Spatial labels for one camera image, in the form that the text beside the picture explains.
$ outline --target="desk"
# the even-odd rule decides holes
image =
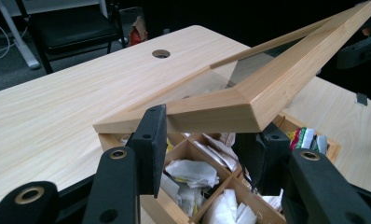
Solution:
[[[155,58],[156,49],[171,56]],[[0,91],[0,200],[31,181],[61,190],[94,174],[103,153],[94,123],[246,49],[191,26]],[[353,97],[315,77],[283,113],[338,141],[337,168],[371,190],[371,102],[361,107]]]

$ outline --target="round hole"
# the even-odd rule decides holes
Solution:
[[[44,194],[44,189],[42,187],[29,187],[24,189],[17,195],[14,199],[17,204],[27,204],[32,203],[39,199]]]
[[[159,59],[169,58],[171,54],[165,49],[157,49],[153,51],[153,56]]]
[[[116,220],[118,216],[118,212],[114,209],[109,209],[101,213],[101,216],[99,219],[101,220],[102,223],[110,223],[114,220]]]
[[[122,159],[127,156],[127,152],[124,150],[116,150],[110,154],[110,158],[113,160]]]
[[[357,224],[364,224],[365,223],[365,220],[362,217],[360,217],[359,215],[357,215],[355,213],[352,213],[352,212],[345,213],[345,217],[351,223],[357,223]]]
[[[320,156],[314,152],[302,151],[301,156],[310,161],[318,161]]]

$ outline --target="white paper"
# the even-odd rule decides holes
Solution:
[[[180,202],[178,201],[180,187],[173,180],[162,174],[160,187],[169,195],[169,197],[172,198],[175,203],[177,203],[177,205],[180,205]]]
[[[235,143],[235,133],[220,133],[220,141],[227,147],[232,147]]]
[[[224,152],[218,152],[216,151],[214,148],[212,147],[209,147],[208,146],[208,149],[215,155],[217,155],[218,158],[221,159],[221,161],[225,164],[226,167],[228,167],[228,169],[233,173],[236,171],[236,169],[238,168],[238,164],[237,162],[232,159],[230,156],[228,156],[226,153]]]
[[[236,202],[236,194],[234,189],[224,189],[224,197],[227,200],[229,210],[231,211],[232,217],[236,220],[238,203]]]
[[[212,188],[219,180],[217,171],[206,161],[171,161],[165,170],[176,181],[187,183],[190,188]]]
[[[317,148],[319,149],[319,152],[322,154],[327,154],[327,137],[325,135],[319,135],[317,136]]]
[[[301,147],[302,148],[310,148],[311,141],[313,140],[313,136],[315,134],[314,129],[307,128],[305,130],[305,135],[302,140]]]
[[[238,161],[238,156],[235,154],[235,152],[232,150],[231,147],[227,147],[224,143],[222,143],[221,141],[213,139],[212,137],[210,137],[206,133],[204,133],[203,136],[205,136],[205,138],[207,138],[209,140],[209,142],[212,145],[214,145],[218,150],[226,153],[228,156],[230,156],[235,161]]]
[[[213,201],[203,216],[202,224],[236,224],[223,194]]]
[[[254,214],[252,209],[244,203],[241,203],[238,208],[236,224],[255,224],[256,222],[257,216]]]
[[[182,200],[180,207],[189,217],[192,217],[195,205],[195,190],[187,184],[180,184],[179,196]]]
[[[204,146],[203,144],[199,143],[198,141],[194,141],[194,143],[202,149],[202,151],[206,152],[209,156],[212,157],[215,161],[217,161],[220,165],[227,167],[226,163],[218,156],[216,153],[211,152],[207,146]]]

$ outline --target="table leg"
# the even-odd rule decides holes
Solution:
[[[14,24],[14,21],[11,19],[5,5],[3,4],[3,1],[0,0],[0,11],[3,14],[3,17],[6,20],[6,23],[11,31],[11,33],[14,35],[14,43],[17,46],[17,49],[20,51],[23,59],[28,64],[29,68],[31,69],[37,69],[40,67],[40,63],[37,61],[31,50],[28,48],[28,46],[23,42],[20,34],[18,33],[18,30]]]

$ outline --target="chair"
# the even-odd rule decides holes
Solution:
[[[30,1],[16,1],[47,74],[53,73],[50,62],[55,60],[97,49],[110,53],[118,40],[126,48],[115,0],[110,0],[107,17],[94,6],[28,13]]]

